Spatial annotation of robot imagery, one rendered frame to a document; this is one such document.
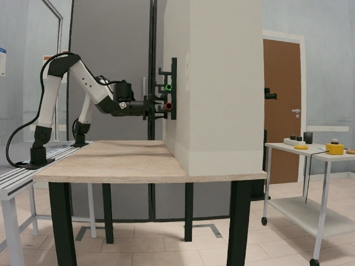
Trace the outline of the beige wall panel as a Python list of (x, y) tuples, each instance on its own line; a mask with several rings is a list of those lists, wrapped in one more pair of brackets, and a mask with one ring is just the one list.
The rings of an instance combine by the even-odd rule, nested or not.
[(163, 71), (172, 34), (176, 120), (163, 118), (163, 142), (189, 176), (262, 173), (261, 0), (170, 0)]

